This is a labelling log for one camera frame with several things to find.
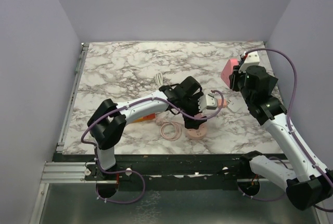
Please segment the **pink triangular power strip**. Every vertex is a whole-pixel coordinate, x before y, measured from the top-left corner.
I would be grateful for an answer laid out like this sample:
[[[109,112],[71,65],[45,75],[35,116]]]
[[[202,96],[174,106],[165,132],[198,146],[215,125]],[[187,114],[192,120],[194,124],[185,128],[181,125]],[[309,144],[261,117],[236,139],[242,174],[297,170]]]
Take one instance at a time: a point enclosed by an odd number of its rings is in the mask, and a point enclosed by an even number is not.
[[[221,79],[229,88],[231,83],[229,77],[233,74],[234,69],[237,68],[238,65],[239,65],[238,59],[236,58],[229,59],[221,72]]]

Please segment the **round pink power strip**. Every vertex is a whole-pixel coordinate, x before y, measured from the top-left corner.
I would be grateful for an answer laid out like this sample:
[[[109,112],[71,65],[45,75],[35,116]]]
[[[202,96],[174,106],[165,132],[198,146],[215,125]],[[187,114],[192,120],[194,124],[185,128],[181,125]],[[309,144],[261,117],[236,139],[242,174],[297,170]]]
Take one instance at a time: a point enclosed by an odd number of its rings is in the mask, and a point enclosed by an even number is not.
[[[191,140],[202,140],[207,135],[208,128],[201,124],[198,129],[186,129],[185,136]]]

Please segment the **orange power strip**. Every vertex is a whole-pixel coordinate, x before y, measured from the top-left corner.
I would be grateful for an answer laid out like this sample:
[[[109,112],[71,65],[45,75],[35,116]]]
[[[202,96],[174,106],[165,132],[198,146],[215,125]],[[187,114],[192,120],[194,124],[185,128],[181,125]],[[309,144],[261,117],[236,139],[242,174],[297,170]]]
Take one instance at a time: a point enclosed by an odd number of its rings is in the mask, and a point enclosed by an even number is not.
[[[147,120],[147,118],[141,117],[141,118],[138,118],[138,119],[134,120],[133,123],[142,122],[142,121],[146,121],[146,120]]]

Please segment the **pink cube socket adapter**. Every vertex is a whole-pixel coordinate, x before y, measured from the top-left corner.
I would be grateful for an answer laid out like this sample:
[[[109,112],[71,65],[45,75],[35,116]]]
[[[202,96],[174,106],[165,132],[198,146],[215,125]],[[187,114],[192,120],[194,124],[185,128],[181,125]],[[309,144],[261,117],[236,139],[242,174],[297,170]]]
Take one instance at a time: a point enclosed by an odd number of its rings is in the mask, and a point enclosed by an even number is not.
[[[201,121],[207,119],[206,116],[203,115],[202,113],[196,114],[196,115],[194,116],[194,118],[195,118],[195,120],[201,120]]]

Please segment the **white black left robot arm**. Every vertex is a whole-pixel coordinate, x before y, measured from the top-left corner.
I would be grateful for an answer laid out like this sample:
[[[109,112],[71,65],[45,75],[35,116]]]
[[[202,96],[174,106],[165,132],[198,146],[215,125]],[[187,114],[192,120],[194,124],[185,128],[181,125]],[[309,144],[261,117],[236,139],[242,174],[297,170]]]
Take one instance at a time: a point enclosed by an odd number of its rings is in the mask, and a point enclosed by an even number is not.
[[[87,123],[87,131],[96,141],[98,175],[105,180],[113,177],[116,164],[114,147],[120,141],[124,128],[141,117],[174,108],[183,115],[186,129],[198,129],[205,123],[205,120],[196,117],[200,113],[198,103],[203,95],[200,83],[189,76],[179,84],[164,85],[136,100],[123,103],[104,100]]]

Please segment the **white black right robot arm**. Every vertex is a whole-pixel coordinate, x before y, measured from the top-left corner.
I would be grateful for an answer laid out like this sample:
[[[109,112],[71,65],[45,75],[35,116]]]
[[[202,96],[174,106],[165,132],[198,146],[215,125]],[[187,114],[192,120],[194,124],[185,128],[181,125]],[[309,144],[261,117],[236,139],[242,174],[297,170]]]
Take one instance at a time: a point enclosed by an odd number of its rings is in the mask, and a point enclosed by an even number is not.
[[[221,78],[233,91],[240,92],[250,114],[275,139],[289,160],[289,170],[269,160],[258,151],[242,156],[239,172],[250,178],[260,175],[283,189],[292,205],[306,210],[332,196],[332,171],[323,164],[287,120],[287,110],[272,95],[278,79],[262,66],[240,71],[238,64],[228,64]]]

